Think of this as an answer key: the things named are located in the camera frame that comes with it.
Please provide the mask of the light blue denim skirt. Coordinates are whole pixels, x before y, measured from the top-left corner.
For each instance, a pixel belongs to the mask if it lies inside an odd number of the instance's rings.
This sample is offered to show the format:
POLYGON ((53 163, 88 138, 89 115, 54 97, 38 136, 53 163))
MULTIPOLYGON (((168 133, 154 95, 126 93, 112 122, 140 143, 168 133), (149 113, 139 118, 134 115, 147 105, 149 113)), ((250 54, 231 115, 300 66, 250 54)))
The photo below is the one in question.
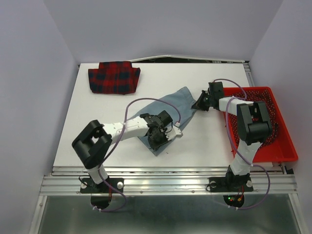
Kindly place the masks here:
POLYGON ((192 105, 195 104, 195 100, 190 90, 187 87, 183 87, 175 93, 161 97, 160 100, 165 103, 153 101, 136 112, 132 117, 128 117, 128 119, 132 119, 146 113, 158 115, 165 110, 173 119, 173 124, 179 122, 179 129, 183 131, 196 112, 195 109, 191 108, 192 105))

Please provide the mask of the red navy plaid skirt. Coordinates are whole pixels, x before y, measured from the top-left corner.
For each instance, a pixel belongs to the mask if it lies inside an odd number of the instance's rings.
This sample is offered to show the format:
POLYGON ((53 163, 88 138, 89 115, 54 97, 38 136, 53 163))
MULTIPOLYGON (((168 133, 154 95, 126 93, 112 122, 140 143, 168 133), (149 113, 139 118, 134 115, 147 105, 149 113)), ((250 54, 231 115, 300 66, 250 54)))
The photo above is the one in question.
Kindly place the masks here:
POLYGON ((136 92, 140 68, 130 61, 101 62, 98 68, 88 70, 89 86, 92 93, 128 95, 136 92))

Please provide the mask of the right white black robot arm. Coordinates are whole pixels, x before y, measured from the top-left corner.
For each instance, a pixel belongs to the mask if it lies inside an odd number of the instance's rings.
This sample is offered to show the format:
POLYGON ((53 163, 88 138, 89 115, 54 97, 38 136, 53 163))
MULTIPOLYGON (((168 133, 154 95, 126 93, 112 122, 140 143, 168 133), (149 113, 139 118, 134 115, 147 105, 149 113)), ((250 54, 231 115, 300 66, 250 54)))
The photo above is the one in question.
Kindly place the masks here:
POLYGON ((208 111, 210 108, 236 116, 239 144, 230 144, 235 151, 234 160, 229 165, 224 177, 209 178, 208 188, 212 192, 231 191, 239 188, 252 187, 250 170, 254 167, 254 157, 258 149, 271 135, 273 128, 266 103, 248 101, 247 94, 243 97, 226 96, 223 79, 215 79, 209 83, 207 90, 201 92, 192 109, 208 111))

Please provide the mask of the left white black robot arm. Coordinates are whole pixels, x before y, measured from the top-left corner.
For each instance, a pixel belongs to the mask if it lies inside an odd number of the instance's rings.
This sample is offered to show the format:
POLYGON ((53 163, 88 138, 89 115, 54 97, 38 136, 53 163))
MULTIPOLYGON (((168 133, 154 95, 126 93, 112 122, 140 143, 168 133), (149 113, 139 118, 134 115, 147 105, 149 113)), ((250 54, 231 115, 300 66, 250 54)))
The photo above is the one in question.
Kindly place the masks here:
POLYGON ((182 132, 177 126, 168 130, 173 119, 166 112, 158 115, 140 114, 130 120, 111 124, 101 124, 92 120, 72 142, 72 148, 83 163, 92 179, 92 187, 97 192, 108 188, 108 175, 103 167, 104 158, 111 145, 134 137, 147 137, 153 151, 171 142, 182 132))

